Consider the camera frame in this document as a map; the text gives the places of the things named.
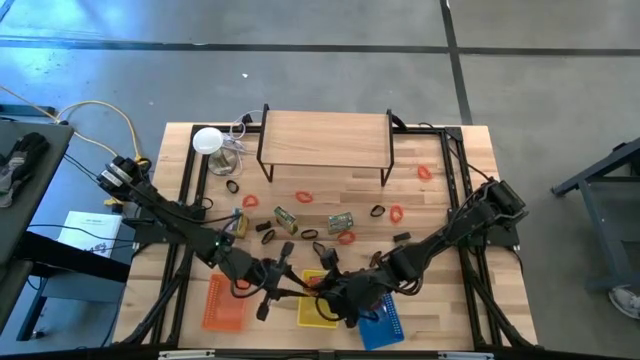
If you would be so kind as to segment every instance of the wooden table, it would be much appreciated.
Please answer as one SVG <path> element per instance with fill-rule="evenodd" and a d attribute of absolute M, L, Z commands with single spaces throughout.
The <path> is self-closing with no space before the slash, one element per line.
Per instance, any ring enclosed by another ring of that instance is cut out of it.
<path fill-rule="evenodd" d="M 169 123 L 165 130 L 154 185 L 169 199 L 178 197 L 185 157 L 190 146 L 191 126 L 188 123 Z M 469 163 L 489 176 L 498 178 L 488 128 L 463 126 L 462 132 Z M 242 141 L 248 149 L 255 151 L 257 140 L 258 135 L 247 134 Z M 380 187 L 379 170 L 375 169 L 279 166 L 278 175 L 273 183 L 269 183 L 255 156 L 244 156 L 244 171 L 234 179 L 240 185 L 238 194 L 227 191 L 226 179 L 213 175 L 207 177 L 205 195 L 214 201 L 207 217 L 228 215 L 233 206 L 241 205 L 245 195 L 255 194 L 260 206 L 247 212 L 251 219 L 250 229 L 269 219 L 273 222 L 273 209 L 279 205 L 298 218 L 301 230 L 315 228 L 320 232 L 321 242 L 337 248 L 341 270 L 367 267 L 375 251 L 386 252 L 393 248 L 393 235 L 410 231 L 413 236 L 411 241 L 420 241 L 443 226 L 446 210 L 450 206 L 439 139 L 426 135 L 399 135 L 394 138 L 394 144 L 395 168 L 384 188 Z M 197 156 L 194 169 L 199 168 L 199 161 L 200 157 Z M 457 183 L 461 184 L 460 169 L 455 163 Z M 420 181 L 417 177 L 418 165 L 427 165 L 433 179 Z M 194 171 L 189 199 L 193 199 L 196 178 L 197 171 Z M 474 172 L 471 172 L 471 178 L 474 187 L 482 183 L 482 178 Z M 296 190 L 310 191 L 314 202 L 298 203 L 294 196 Z M 405 209 L 404 219 L 394 226 L 389 220 L 388 211 L 383 217 L 370 217 L 369 211 L 375 204 L 384 205 L 387 209 L 393 204 L 402 205 Z M 346 211 L 354 216 L 355 226 L 352 230 L 357 240 L 352 245 L 339 245 L 335 236 L 327 234 L 327 216 Z M 262 234 L 251 230 L 246 239 L 237 240 L 236 246 L 258 258 L 277 258 L 283 242 L 293 239 L 295 249 L 290 263 L 294 271 L 301 274 L 304 269 L 321 269 L 319 259 L 311 248 L 311 241 L 292 238 L 281 228 L 276 230 L 276 238 L 268 245 L 260 243 Z M 166 252 L 166 245 L 151 245 L 134 259 L 114 341 L 129 335 L 157 298 Z M 487 261 L 497 303 L 522 335 L 535 343 L 535 331 L 517 259 L 505 249 L 490 247 Z M 243 332 L 232 334 L 202 330 L 211 273 L 212 270 L 206 265 L 194 260 L 180 348 L 363 349 L 358 330 L 347 329 L 342 323 L 336 330 L 298 327 L 296 298 L 272 302 L 267 321 L 261 322 L 255 318 L 255 311 L 262 295 L 254 296 L 248 299 Z M 393 295 L 406 340 L 385 347 L 385 350 L 472 349 L 457 251 L 449 249 L 437 256 L 427 270 L 424 281 L 425 286 L 416 296 Z M 295 288 L 288 280 L 283 280 L 281 285 Z M 167 307 L 163 339 L 169 332 L 173 307 L 172 300 Z M 480 309 L 480 317 L 483 334 L 489 341 L 484 309 Z"/>

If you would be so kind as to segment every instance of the small wooden platform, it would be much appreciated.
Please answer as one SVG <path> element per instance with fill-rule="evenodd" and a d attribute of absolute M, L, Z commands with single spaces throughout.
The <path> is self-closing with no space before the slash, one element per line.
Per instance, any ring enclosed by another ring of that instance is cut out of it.
<path fill-rule="evenodd" d="M 267 165 L 388 168 L 386 114 L 269 110 L 262 146 Z"/>
<path fill-rule="evenodd" d="M 309 127 L 313 125 L 308 122 L 304 126 L 300 124 L 296 127 L 299 129 L 299 136 L 312 134 Z M 192 124 L 169 123 L 165 130 L 153 183 L 168 199 L 178 197 L 187 149 L 190 146 L 191 126 Z M 462 132 L 468 161 L 487 175 L 498 178 L 487 127 L 463 126 Z M 339 136 L 347 143 L 362 141 L 359 146 L 351 145 L 356 148 L 374 149 L 376 146 L 366 140 L 367 136 L 364 134 Z M 295 139 L 296 135 L 291 132 L 287 137 Z M 249 151 L 257 150 L 257 134 L 247 134 L 242 141 Z M 295 249 L 289 260 L 293 270 L 302 274 L 304 269 L 321 269 L 319 259 L 312 250 L 311 241 L 302 240 L 298 236 L 291 237 L 281 228 L 275 228 L 276 238 L 269 244 L 260 243 L 262 233 L 255 232 L 255 225 L 266 220 L 273 223 L 273 209 L 282 206 L 298 218 L 300 231 L 317 229 L 320 233 L 319 240 L 325 246 L 336 247 L 341 270 L 367 267 L 375 251 L 386 252 L 394 247 L 393 235 L 409 231 L 413 236 L 411 241 L 420 241 L 446 222 L 449 196 L 440 140 L 429 135 L 397 135 L 394 138 L 394 148 L 395 166 L 384 188 L 380 187 L 379 170 L 365 168 L 280 166 L 277 179 L 269 183 L 255 157 L 244 156 L 244 171 L 241 176 L 234 178 L 240 185 L 239 193 L 229 193 L 225 187 L 226 178 L 211 174 L 207 177 L 205 196 L 214 202 L 213 208 L 207 212 L 207 218 L 229 215 L 232 207 L 241 205 L 244 196 L 254 194 L 259 198 L 260 206 L 247 212 L 251 221 L 250 231 L 246 239 L 238 240 L 235 246 L 250 251 L 258 258 L 278 257 L 284 241 L 293 240 Z M 194 169 L 199 169 L 200 159 L 196 156 Z M 294 162 L 295 158 L 288 158 L 287 161 Z M 353 158 L 350 159 L 348 164 L 353 164 L 353 161 Z M 457 162 L 454 162 L 456 181 L 459 184 L 458 189 L 462 192 L 460 169 L 456 164 Z M 433 179 L 420 181 L 417 177 L 419 165 L 428 166 Z M 474 187 L 479 186 L 482 180 L 478 174 L 471 172 Z M 196 182 L 197 170 L 191 179 L 189 201 L 194 197 Z M 297 190 L 311 192 L 314 202 L 297 202 L 294 195 Z M 387 209 L 393 204 L 402 205 L 405 211 L 404 219 L 400 224 L 393 225 L 388 210 L 380 218 L 370 217 L 369 212 L 376 204 L 381 204 Z M 357 239 L 352 245 L 339 245 L 335 236 L 327 233 L 327 217 L 346 211 L 350 211 L 354 216 L 355 226 L 352 230 Z M 167 248 L 163 244 L 151 245 L 133 260 L 114 341 L 129 335 L 157 298 Z M 522 335 L 529 341 L 536 342 L 517 259 L 505 249 L 489 247 L 487 261 L 497 303 Z M 262 295 L 251 297 L 247 299 L 244 331 L 221 333 L 203 330 L 201 323 L 211 272 L 212 270 L 201 261 L 194 259 L 179 343 L 181 348 L 363 349 L 358 330 L 347 329 L 344 324 L 340 324 L 335 330 L 298 327 L 298 301 L 295 298 L 272 302 L 269 317 L 267 321 L 262 322 L 255 318 L 255 311 Z M 437 256 L 426 271 L 424 281 L 422 291 L 416 296 L 393 295 L 406 340 L 384 349 L 472 349 L 457 251 L 449 249 Z M 282 281 L 281 285 L 297 289 L 289 281 Z M 175 301 L 172 300 L 167 308 L 162 339 L 165 339 L 169 332 L 174 304 Z M 483 309 L 480 310 L 480 318 L 483 334 L 489 341 L 487 316 Z"/>

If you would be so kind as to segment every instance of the gray floor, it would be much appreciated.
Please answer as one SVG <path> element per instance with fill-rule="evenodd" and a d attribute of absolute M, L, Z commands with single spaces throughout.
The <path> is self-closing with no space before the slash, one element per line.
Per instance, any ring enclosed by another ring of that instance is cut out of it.
<path fill-rule="evenodd" d="M 256 44 L 446 45 L 437 0 L 300 2 L 16 0 L 0 36 Z M 637 48 L 634 0 L 450 0 L 461 46 Z M 155 159 L 168 121 L 229 121 L 273 108 L 382 112 L 407 122 L 460 124 L 448 55 L 149 52 L 0 48 L 0 83 L 40 104 L 99 99 L 135 123 Z M 638 357 L 638 322 L 584 281 L 602 274 L 594 233 L 577 194 L 548 189 L 640 133 L 637 57 L 463 56 L 475 124 L 490 126 L 501 175 L 531 214 L 519 227 L 527 293 L 540 344 Z M 0 93 L 0 102 L 14 102 Z M 131 154 L 122 120 L 102 108 L 74 113 L 88 135 Z M 94 171 L 108 153 L 74 140 L 69 153 Z M 73 189 L 63 180 L 73 179 Z M 63 164 L 36 216 L 106 211 L 104 195 Z M 38 327 L 50 336 L 14 340 L 33 291 L 26 288 L 0 336 L 0 354 L 99 345 L 114 306 L 52 302 Z M 77 308 L 61 316 L 62 307 Z"/>

